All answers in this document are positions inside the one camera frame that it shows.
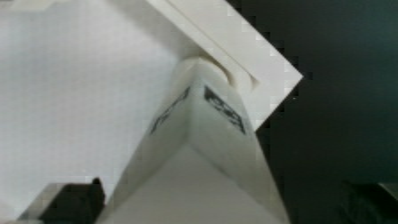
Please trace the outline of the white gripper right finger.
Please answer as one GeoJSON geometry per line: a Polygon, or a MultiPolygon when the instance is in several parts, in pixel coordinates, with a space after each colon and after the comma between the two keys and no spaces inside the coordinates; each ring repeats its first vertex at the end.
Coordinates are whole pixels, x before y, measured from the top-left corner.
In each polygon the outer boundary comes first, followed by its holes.
{"type": "Polygon", "coordinates": [[[341,184],[339,224],[398,224],[398,183],[341,184]]]}

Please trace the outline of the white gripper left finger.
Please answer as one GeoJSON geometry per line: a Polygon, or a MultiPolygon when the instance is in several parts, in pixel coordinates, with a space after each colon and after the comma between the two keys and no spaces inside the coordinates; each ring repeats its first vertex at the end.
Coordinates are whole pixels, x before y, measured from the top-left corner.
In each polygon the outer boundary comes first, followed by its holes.
{"type": "Polygon", "coordinates": [[[100,178],[89,183],[50,183],[18,219],[29,224],[96,224],[103,208],[100,178]]]}

